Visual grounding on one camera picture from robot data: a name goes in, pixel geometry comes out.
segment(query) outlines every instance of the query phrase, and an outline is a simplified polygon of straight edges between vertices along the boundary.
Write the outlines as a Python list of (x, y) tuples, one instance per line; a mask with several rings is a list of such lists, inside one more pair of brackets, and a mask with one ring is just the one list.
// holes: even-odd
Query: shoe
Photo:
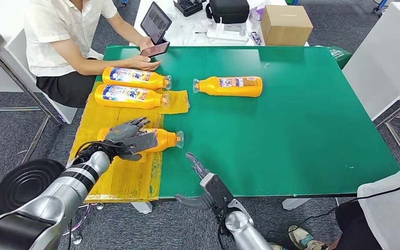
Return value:
[(282, 246), (272, 243), (272, 242), (269, 242), (269, 245), (270, 245), (270, 247), (272, 247), (272, 250), (288, 250), (287, 248), (282, 247)]
[(306, 230), (297, 227), (289, 227), (289, 238), (299, 250), (324, 250), (327, 244), (314, 240)]

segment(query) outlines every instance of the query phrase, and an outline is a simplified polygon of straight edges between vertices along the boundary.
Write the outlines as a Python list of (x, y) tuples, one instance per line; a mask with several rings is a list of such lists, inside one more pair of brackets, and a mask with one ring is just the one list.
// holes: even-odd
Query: smartphone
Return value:
[(146, 57), (153, 57), (157, 55), (161, 55), (168, 50), (169, 47), (169, 42), (166, 43), (161, 43), (159, 45), (156, 45), (154, 47), (146, 48), (140, 52), (141, 56), (146, 56)]

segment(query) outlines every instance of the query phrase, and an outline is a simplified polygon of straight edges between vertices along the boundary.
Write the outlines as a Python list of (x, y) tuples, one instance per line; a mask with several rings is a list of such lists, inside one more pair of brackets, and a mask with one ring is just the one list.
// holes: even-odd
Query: man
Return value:
[(358, 188), (358, 197), (372, 195), (376, 196), (338, 207), (336, 220), (343, 233), (331, 245), (315, 241), (296, 226), (289, 227), (289, 238), (300, 250), (400, 250), (400, 171)]
[(100, 15), (140, 50), (154, 46), (120, 17), (113, 0), (28, 0), (24, 22), (28, 64), (36, 85), (50, 99), (83, 108), (96, 76), (106, 67), (155, 70), (160, 64), (140, 55), (103, 61), (103, 55), (91, 49)]

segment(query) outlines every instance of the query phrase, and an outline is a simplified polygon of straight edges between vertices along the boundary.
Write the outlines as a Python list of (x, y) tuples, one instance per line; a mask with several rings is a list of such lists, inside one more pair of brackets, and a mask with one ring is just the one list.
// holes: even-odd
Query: black case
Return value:
[(249, 16), (247, 0), (209, 0), (206, 5), (206, 16), (214, 18), (216, 23), (244, 23)]
[(173, 1), (174, 6), (182, 12), (184, 17), (188, 17), (192, 14), (195, 14), (203, 9), (202, 2), (193, 3), (191, 0), (178, 0)]

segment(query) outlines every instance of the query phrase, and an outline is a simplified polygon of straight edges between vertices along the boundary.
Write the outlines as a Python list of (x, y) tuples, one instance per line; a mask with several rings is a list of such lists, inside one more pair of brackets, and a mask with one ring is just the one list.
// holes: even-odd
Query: gray carpet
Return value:
[[(371, 14), (375, 4), (362, 0), (300, 0), (314, 24), (309, 38), (311, 45), (337, 45), (354, 52), (378, 17)], [(139, 0), (130, 0), (120, 8), (121, 15), (130, 23), (135, 20)], [(93, 41), (93, 48), (103, 53), (108, 44), (126, 44), (115, 35), (105, 20), (101, 20)], [(29, 104), (21, 93), (0, 93), (0, 106)], [(400, 105), (395, 104), (391, 110)], [(73, 124), (61, 128), (49, 124), (41, 138), (33, 158), (49, 157), (66, 162), (82, 110), (78, 111)], [(0, 179), (22, 160), (38, 126), (41, 112), (0, 113)], [(400, 135), (400, 120), (392, 122)], [(386, 129), (379, 132), (400, 165), (400, 151)], [(293, 211), (283, 210), (279, 198), (252, 198), (241, 202), (253, 216), (256, 228), (269, 239), (293, 249), (284, 233), (291, 224), (304, 218), (324, 213), (335, 206), (333, 198), (316, 198)], [(219, 249), (217, 225), (211, 212), (202, 212), (180, 206), (176, 202), (153, 202), (154, 211), (148, 215), (138, 213), (129, 204), (108, 204), (103, 210), (93, 210), (84, 222), (81, 233), (83, 242), (72, 249)], [(340, 235), (334, 216), (312, 220), (303, 225), (316, 239), (331, 242)], [(225, 240), (227, 249), (234, 249)], [(60, 249), (66, 249), (67, 239)]]

